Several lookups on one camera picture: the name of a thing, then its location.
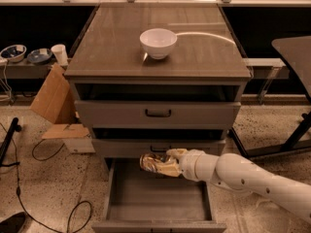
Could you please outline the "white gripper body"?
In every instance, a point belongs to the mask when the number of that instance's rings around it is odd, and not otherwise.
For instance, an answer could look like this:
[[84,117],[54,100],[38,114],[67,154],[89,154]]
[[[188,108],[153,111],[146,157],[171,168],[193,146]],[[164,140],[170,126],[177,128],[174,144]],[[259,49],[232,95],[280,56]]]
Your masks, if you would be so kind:
[[187,150],[179,158],[179,167],[182,175],[194,182],[217,182],[219,177],[216,173],[218,162],[216,155],[207,154],[203,150]]

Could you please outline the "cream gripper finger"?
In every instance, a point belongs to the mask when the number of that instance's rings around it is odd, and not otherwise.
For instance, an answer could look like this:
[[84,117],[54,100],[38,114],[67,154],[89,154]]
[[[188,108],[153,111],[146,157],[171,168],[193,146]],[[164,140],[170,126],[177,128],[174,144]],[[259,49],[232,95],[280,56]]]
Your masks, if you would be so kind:
[[182,173],[177,162],[157,163],[155,168],[160,174],[169,177],[179,177]]
[[168,150],[166,154],[173,156],[174,158],[181,158],[187,152],[188,152],[187,149],[171,149]]

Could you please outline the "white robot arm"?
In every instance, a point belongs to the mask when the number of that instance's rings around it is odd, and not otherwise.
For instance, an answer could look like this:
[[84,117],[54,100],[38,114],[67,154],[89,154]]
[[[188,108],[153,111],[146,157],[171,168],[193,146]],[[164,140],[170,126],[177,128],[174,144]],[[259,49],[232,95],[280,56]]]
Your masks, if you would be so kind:
[[161,174],[183,175],[188,180],[204,181],[230,191],[254,192],[311,222],[309,184],[274,175],[235,153],[216,156],[203,150],[173,149],[166,154],[155,165]]

